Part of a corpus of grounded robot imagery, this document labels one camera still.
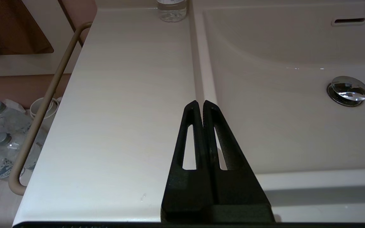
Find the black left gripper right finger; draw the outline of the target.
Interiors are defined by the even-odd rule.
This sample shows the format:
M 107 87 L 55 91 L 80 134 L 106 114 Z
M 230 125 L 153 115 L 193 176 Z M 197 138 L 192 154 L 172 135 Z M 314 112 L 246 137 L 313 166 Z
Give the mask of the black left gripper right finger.
M 206 100 L 204 134 L 213 205 L 213 222 L 274 222 L 271 204 L 243 154 L 220 108 Z

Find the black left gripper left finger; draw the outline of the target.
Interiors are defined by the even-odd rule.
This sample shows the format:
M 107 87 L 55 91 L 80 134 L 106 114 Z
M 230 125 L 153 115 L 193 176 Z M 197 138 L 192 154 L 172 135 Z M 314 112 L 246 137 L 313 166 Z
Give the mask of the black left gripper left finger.
M 183 168 L 188 127 L 193 127 L 194 170 Z M 200 107 L 192 101 L 184 108 L 168 179 L 161 202 L 162 222 L 204 222 L 205 209 L 214 202 L 207 144 Z

